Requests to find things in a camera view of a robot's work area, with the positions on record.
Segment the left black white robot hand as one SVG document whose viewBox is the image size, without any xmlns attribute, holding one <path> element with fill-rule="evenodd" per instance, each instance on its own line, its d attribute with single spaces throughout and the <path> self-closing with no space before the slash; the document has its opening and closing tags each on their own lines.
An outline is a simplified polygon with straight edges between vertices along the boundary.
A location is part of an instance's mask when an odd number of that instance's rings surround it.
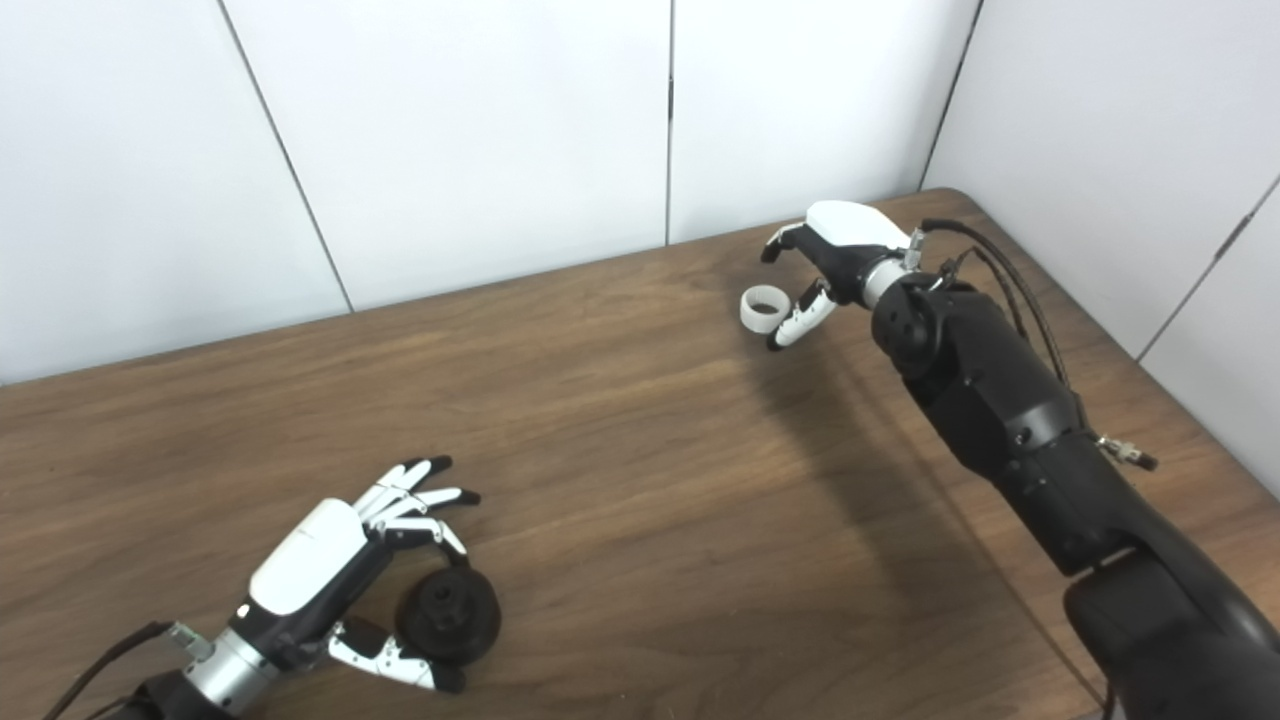
<svg viewBox="0 0 1280 720">
<path fill-rule="evenodd" d="M 392 466 L 356 501 L 324 498 L 269 553 L 250 578 L 229 630 L 280 674 L 310 670 L 334 657 L 361 671 L 428 691 L 458 694 L 458 667 L 425 659 L 389 632 L 378 630 L 370 653 L 349 637 L 348 612 L 406 550 L 435 547 L 453 568 L 470 565 L 461 538 L 433 511 L 477 506 L 481 496 L 460 487 L 425 484 L 452 459 L 412 457 Z"/>
</svg>

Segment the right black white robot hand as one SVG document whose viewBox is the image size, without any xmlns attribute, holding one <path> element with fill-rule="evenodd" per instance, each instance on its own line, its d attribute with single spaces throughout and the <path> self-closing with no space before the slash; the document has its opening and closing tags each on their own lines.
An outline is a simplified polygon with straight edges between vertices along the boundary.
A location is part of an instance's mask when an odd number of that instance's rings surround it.
<svg viewBox="0 0 1280 720">
<path fill-rule="evenodd" d="M 850 201 L 819 201 L 803 222 L 778 228 L 762 250 L 762 261 L 776 263 L 786 251 L 800 252 L 819 277 L 800 293 L 767 347 L 788 348 L 822 324 L 837 307 L 876 309 L 884 291 L 902 279 L 910 245 L 881 210 Z"/>
</svg>

